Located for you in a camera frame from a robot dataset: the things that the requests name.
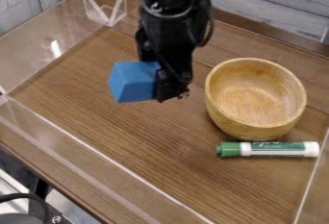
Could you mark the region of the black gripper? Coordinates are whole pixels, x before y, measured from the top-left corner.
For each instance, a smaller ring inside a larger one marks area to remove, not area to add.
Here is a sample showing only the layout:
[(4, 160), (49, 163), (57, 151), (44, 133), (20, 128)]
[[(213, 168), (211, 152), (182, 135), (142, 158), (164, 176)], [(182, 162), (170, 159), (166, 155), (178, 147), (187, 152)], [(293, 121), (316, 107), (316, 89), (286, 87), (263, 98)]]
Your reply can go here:
[(193, 9), (178, 18), (160, 18), (140, 9), (135, 34), (139, 61), (159, 62), (166, 69), (155, 74), (154, 98), (159, 103), (189, 95), (193, 52), (211, 37), (206, 34), (209, 21), (209, 9)]

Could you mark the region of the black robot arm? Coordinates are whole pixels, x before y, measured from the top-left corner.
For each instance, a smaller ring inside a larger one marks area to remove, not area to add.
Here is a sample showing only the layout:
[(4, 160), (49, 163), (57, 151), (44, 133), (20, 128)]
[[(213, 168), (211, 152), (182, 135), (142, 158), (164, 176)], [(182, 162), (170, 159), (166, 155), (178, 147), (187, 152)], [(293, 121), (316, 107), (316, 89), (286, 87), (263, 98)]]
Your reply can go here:
[(163, 102), (189, 93), (193, 53), (214, 33), (211, 0), (143, 0), (135, 34), (139, 59), (156, 62), (154, 98)]

